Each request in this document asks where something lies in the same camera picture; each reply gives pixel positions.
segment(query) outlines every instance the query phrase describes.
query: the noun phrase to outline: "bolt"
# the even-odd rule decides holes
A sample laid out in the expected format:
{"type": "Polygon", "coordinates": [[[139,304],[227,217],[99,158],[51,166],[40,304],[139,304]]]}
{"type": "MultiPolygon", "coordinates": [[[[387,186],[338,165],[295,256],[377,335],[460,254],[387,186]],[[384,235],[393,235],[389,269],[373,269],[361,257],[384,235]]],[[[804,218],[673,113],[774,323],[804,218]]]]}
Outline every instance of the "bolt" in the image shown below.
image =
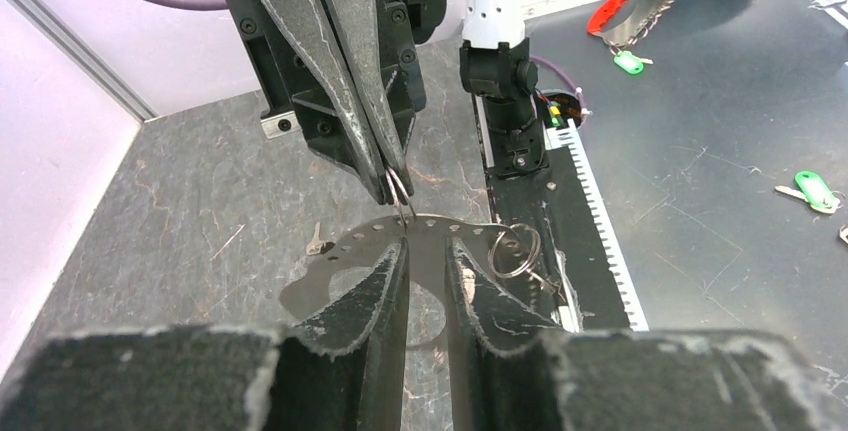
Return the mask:
{"type": "Polygon", "coordinates": [[[327,136],[333,132],[333,125],[329,121],[318,121],[318,132],[327,136]]]}
{"type": "Polygon", "coordinates": [[[406,64],[415,61],[415,51],[411,49],[404,50],[404,52],[400,54],[400,60],[406,64]]]}
{"type": "Polygon", "coordinates": [[[242,19],[239,23],[239,29],[245,34],[253,34],[256,32],[256,23],[250,18],[242,19]]]}
{"type": "Polygon", "coordinates": [[[403,12],[402,9],[396,9],[392,11],[392,21],[395,23],[402,23],[406,20],[406,13],[403,12]]]}

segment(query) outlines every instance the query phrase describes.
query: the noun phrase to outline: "keychain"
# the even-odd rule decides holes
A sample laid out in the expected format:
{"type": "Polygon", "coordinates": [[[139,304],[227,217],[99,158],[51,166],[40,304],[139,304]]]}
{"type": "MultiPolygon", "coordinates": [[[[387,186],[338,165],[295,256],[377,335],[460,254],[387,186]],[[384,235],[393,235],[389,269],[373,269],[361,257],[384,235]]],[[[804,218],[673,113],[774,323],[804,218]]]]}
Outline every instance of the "keychain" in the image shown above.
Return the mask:
{"type": "Polygon", "coordinates": [[[639,74],[650,59],[640,58],[628,51],[657,25],[657,21],[675,0],[607,0],[589,19],[586,32],[603,39],[613,55],[613,62],[629,74],[639,74]],[[621,23],[604,30],[606,24],[624,3],[632,1],[633,10],[621,23]]]}
{"type": "Polygon", "coordinates": [[[795,175],[795,183],[801,189],[800,191],[788,186],[775,186],[774,190],[809,203],[813,210],[820,213],[833,214],[840,208],[839,198],[818,174],[812,171],[801,171],[795,175]]]}

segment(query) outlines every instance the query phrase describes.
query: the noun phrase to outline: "metal ring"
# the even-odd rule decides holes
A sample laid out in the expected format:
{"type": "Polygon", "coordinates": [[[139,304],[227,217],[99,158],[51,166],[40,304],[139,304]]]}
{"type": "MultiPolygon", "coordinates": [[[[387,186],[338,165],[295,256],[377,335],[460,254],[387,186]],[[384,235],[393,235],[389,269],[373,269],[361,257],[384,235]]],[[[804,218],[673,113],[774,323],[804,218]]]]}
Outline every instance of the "metal ring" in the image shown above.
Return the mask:
{"type": "Polygon", "coordinates": [[[839,196],[842,196],[842,200],[841,200],[841,201],[839,201],[839,204],[836,206],[836,209],[842,209],[842,208],[845,206],[845,201],[846,201],[846,200],[848,200],[848,196],[845,196],[845,193],[843,193],[842,191],[836,191],[836,190],[831,191],[831,192],[830,192],[830,194],[831,194],[834,198],[837,198],[837,199],[839,199],[839,198],[836,196],[837,194],[838,194],[839,196]]]}
{"type": "Polygon", "coordinates": [[[531,271],[534,267],[534,263],[539,258],[539,254],[541,253],[542,237],[539,235],[539,232],[524,223],[516,223],[509,227],[512,232],[515,232],[517,228],[528,231],[532,237],[530,241],[530,249],[527,252],[527,258],[524,259],[524,262],[522,262],[521,265],[508,273],[501,273],[495,269],[495,250],[498,249],[498,244],[500,244],[503,237],[506,236],[507,231],[501,231],[498,234],[497,239],[495,239],[495,243],[489,249],[489,268],[493,273],[495,273],[495,276],[501,279],[514,278],[524,274],[525,272],[531,271]]]}
{"type": "Polygon", "coordinates": [[[398,212],[398,217],[400,217],[400,223],[403,225],[403,229],[406,229],[406,218],[403,216],[403,205],[400,203],[400,200],[397,199],[397,191],[395,190],[395,185],[392,182],[392,178],[390,175],[386,175],[386,183],[389,185],[389,192],[392,193],[392,204],[395,205],[395,210],[398,212]]]}
{"type": "Polygon", "coordinates": [[[395,184],[397,184],[400,194],[403,195],[403,199],[406,201],[406,205],[409,206],[409,211],[412,213],[412,220],[415,221],[418,218],[418,215],[415,214],[415,208],[412,207],[412,200],[409,199],[409,193],[406,192],[406,186],[403,185],[403,181],[400,180],[400,177],[394,169],[387,168],[386,172],[392,177],[395,184]]]}

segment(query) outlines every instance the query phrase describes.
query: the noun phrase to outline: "metal plate with holes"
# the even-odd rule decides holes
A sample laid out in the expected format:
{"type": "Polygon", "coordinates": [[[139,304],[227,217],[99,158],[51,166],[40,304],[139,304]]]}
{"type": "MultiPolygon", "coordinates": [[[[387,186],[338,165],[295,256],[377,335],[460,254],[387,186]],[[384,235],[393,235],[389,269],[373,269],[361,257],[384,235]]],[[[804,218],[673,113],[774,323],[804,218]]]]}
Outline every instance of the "metal plate with holes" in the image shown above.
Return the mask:
{"type": "Polygon", "coordinates": [[[631,0],[634,3],[633,11],[618,25],[593,33],[604,40],[610,46],[625,47],[635,44],[640,35],[651,22],[659,17],[674,0],[631,0]]]}
{"type": "Polygon", "coordinates": [[[278,114],[262,120],[262,131],[268,139],[279,138],[295,131],[300,131],[300,123],[294,111],[278,114]]]}
{"type": "MultiPolygon", "coordinates": [[[[280,293],[280,303],[296,319],[302,320],[330,303],[330,281],[336,273],[355,268],[371,267],[398,236],[409,242],[409,272],[412,282],[429,291],[442,304],[445,302],[446,238],[462,238],[471,255],[482,268],[487,268],[488,252],[501,232],[509,228],[497,224],[469,224],[435,215],[418,215],[409,223],[406,234],[397,216],[369,221],[350,230],[338,240],[333,249],[317,257],[307,267],[306,274],[280,293]]],[[[522,246],[511,245],[508,238],[499,246],[496,262],[503,269],[516,267],[524,255],[516,250],[522,246]]],[[[501,282],[512,291],[526,283],[521,278],[501,282]]],[[[447,350],[445,331],[436,338],[409,349],[447,350]]]]}

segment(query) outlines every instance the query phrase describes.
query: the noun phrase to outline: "key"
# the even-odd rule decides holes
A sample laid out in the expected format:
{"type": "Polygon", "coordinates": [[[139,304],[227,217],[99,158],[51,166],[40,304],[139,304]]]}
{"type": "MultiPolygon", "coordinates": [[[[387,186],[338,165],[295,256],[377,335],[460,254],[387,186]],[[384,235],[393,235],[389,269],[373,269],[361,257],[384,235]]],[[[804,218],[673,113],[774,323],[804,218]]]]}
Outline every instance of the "key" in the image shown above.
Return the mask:
{"type": "MultiPolygon", "coordinates": [[[[789,186],[775,186],[774,190],[777,191],[778,193],[782,193],[782,194],[785,194],[787,196],[792,196],[795,199],[800,199],[801,201],[809,204],[809,201],[807,201],[807,196],[804,193],[802,193],[801,191],[798,191],[797,189],[792,189],[789,186]]],[[[815,211],[818,211],[820,213],[833,214],[833,213],[836,212],[836,209],[837,209],[838,206],[831,206],[829,208],[824,208],[824,207],[810,205],[810,207],[813,208],[815,211]]]]}
{"type": "Polygon", "coordinates": [[[315,256],[316,254],[321,254],[321,250],[324,249],[324,241],[321,241],[321,221],[315,223],[315,234],[312,235],[312,241],[306,245],[306,255],[307,256],[315,256]]]}
{"type": "Polygon", "coordinates": [[[797,189],[792,189],[789,186],[775,186],[774,190],[778,193],[782,193],[787,196],[792,196],[793,198],[800,199],[805,203],[809,203],[809,201],[807,201],[807,196],[805,196],[804,193],[798,191],[797,189]]]}

